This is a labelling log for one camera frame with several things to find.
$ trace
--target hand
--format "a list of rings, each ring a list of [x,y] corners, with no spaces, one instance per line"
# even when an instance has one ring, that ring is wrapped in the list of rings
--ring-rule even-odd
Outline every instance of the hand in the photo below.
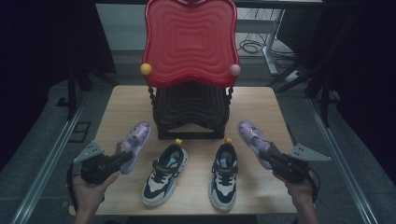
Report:
[[[285,183],[285,186],[288,189],[288,194],[291,196],[294,206],[298,208],[304,204],[313,203],[312,195],[314,190],[308,180],[305,180],[303,183],[292,184],[276,172],[273,172],[273,175]],[[309,175],[312,178],[314,177],[312,172],[309,172]]]
[[[318,223],[318,215],[312,199],[314,190],[308,180],[305,180],[303,183],[292,184],[274,171],[273,175],[285,183],[288,194],[291,196],[292,202],[298,212],[298,223]],[[314,174],[309,172],[309,175],[313,178]]]
[[[73,177],[73,191],[78,205],[75,223],[93,222],[93,216],[104,199],[108,186],[114,183],[119,175],[119,172],[114,173],[101,185],[89,185],[80,175]]]

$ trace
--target wooden table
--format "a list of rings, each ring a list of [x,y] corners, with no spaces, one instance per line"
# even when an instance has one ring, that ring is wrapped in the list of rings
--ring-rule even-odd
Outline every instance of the wooden table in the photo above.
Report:
[[[183,140],[182,147],[189,153],[190,162],[177,178],[174,194],[157,207],[147,208],[143,205],[141,193],[152,170],[152,161],[174,142],[158,139],[151,110],[148,87],[114,88],[95,142],[106,150],[105,154],[112,155],[116,143],[137,122],[148,121],[151,124],[151,134],[132,172],[120,175],[107,189],[106,199],[100,205],[97,215],[223,214],[212,206],[207,192],[213,158],[224,142],[223,139]],[[264,87],[234,87],[225,135],[233,139],[239,173],[236,177],[236,202],[229,214],[295,213],[284,184],[271,171],[260,166],[254,153],[239,137],[236,126],[239,121],[247,119],[256,124],[282,152],[289,152],[293,147],[273,90]]]

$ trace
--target black curtain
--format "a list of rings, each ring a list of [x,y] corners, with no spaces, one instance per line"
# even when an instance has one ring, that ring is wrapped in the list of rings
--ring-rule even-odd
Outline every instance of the black curtain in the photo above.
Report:
[[[332,88],[340,94],[339,112],[396,183],[394,9],[390,1],[363,5],[337,52]]]
[[[72,68],[82,79],[115,73],[91,0],[1,1],[0,61],[1,168],[39,117],[50,87]]]

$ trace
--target sneaker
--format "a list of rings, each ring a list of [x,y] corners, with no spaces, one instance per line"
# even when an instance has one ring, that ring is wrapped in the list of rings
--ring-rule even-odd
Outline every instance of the sneaker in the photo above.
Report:
[[[250,121],[244,120],[239,122],[236,130],[245,144],[254,152],[254,155],[256,155],[262,167],[266,170],[272,170],[271,164],[260,157],[260,152],[280,155],[281,152],[276,147],[275,143],[269,141],[264,134],[262,134],[262,131]]]
[[[171,144],[152,163],[154,169],[149,175],[142,192],[145,205],[156,206],[168,200],[177,184],[177,176],[187,166],[189,156],[179,144]]]
[[[143,145],[145,145],[146,141],[149,139],[150,131],[151,128],[149,123],[147,121],[140,121],[134,126],[128,136],[117,143],[115,154],[119,154],[123,150],[127,153],[131,151],[133,153],[132,159],[125,162],[120,168],[120,173],[123,175],[128,175],[134,169],[137,157],[139,156]]]
[[[231,143],[219,147],[212,166],[209,183],[209,199],[217,208],[228,211],[233,208],[236,198],[236,173],[238,166],[235,149]]]

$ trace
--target red wavy board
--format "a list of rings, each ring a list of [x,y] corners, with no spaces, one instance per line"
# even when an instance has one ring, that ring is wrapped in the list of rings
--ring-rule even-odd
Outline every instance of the red wavy board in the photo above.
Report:
[[[226,88],[237,77],[236,7],[231,0],[151,0],[146,6],[147,45],[143,63],[149,86],[162,88],[193,80]]]

